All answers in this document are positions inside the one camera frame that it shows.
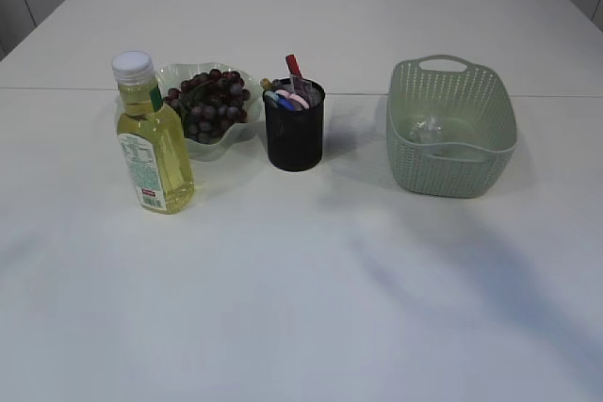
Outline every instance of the green basket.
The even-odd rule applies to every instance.
[[[423,69],[451,60],[464,71]],[[429,142],[417,125],[437,123]],[[454,56],[399,63],[387,103],[387,154],[398,184],[411,192],[476,198],[497,181],[517,143],[515,115],[498,75]]]

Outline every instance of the bottle label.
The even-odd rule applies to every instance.
[[[163,106],[163,99],[161,99],[161,92],[159,91],[159,87],[155,86],[151,90],[151,103],[153,103],[153,110],[158,112],[159,109]]]
[[[119,134],[118,139],[130,170],[130,178],[139,195],[140,204],[166,211],[166,199],[159,178],[153,144],[134,134]]]

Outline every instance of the red pen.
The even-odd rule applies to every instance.
[[[285,57],[286,66],[289,67],[289,72],[293,75],[297,75],[302,78],[302,72],[300,71],[300,65],[298,65],[298,60],[295,59],[295,56],[291,54],[290,56]]]

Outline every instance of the pen holder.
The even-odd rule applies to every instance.
[[[289,79],[281,82],[290,86]],[[264,103],[268,159],[278,169],[304,171],[322,158],[325,94],[316,82],[312,82],[312,89],[319,100],[308,109],[290,111]]]

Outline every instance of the bottle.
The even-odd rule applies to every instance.
[[[126,52],[112,66],[124,108],[117,136],[140,204],[175,214],[195,189],[180,118],[163,104],[148,54]]]

